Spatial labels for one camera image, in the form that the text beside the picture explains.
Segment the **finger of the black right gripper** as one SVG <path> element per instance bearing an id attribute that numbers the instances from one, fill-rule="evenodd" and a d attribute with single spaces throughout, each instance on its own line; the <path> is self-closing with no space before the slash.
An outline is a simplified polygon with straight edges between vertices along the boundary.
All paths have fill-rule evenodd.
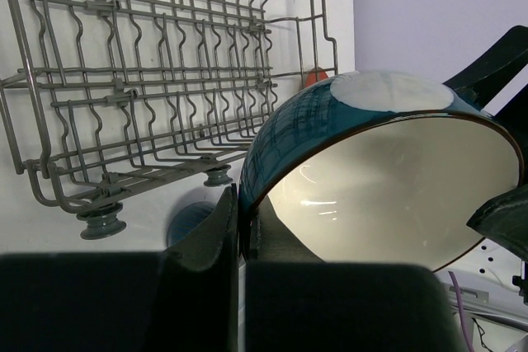
<path id="1" fill-rule="evenodd" d="M 490 199 L 466 225 L 527 261 L 527 185 Z"/>
<path id="2" fill-rule="evenodd" d="M 447 112 L 479 114 L 527 66 L 527 27 L 513 26 L 444 85 L 455 93 Z"/>

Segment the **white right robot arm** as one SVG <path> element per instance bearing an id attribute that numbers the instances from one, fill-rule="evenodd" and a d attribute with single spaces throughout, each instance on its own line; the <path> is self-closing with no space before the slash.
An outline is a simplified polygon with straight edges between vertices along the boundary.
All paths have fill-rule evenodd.
<path id="1" fill-rule="evenodd" d="M 472 92 L 485 106 L 527 66 L 527 28 L 509 29 L 469 66 L 445 81 L 457 91 Z M 523 271 L 521 260 L 498 244 L 485 240 L 467 256 L 439 273 L 443 283 L 452 270 L 465 307 L 488 320 L 527 329 L 527 306 L 512 278 Z"/>

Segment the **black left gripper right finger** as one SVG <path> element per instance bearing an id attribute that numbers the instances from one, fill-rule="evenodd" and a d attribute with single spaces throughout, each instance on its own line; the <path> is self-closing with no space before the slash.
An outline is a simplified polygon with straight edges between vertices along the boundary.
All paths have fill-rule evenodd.
<path id="1" fill-rule="evenodd" d="M 415 265 L 318 260 L 272 214 L 252 220 L 247 351 L 458 351 L 436 276 Z"/>

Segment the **dark blue ribbed mug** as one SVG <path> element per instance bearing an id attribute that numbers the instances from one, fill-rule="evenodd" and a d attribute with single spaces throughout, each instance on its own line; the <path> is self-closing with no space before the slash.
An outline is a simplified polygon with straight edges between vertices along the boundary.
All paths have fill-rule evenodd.
<path id="1" fill-rule="evenodd" d="M 191 231 L 212 214 L 215 205 L 210 202 L 195 202 L 180 209 L 169 221 L 166 232 L 166 244 L 173 246 L 184 239 Z"/>

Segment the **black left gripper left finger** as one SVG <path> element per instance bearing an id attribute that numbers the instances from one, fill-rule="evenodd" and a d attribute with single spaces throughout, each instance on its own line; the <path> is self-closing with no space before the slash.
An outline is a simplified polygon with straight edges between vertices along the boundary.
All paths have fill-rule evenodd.
<path id="1" fill-rule="evenodd" d="M 164 251 L 1 257 L 4 351 L 235 351 L 237 190 Z"/>

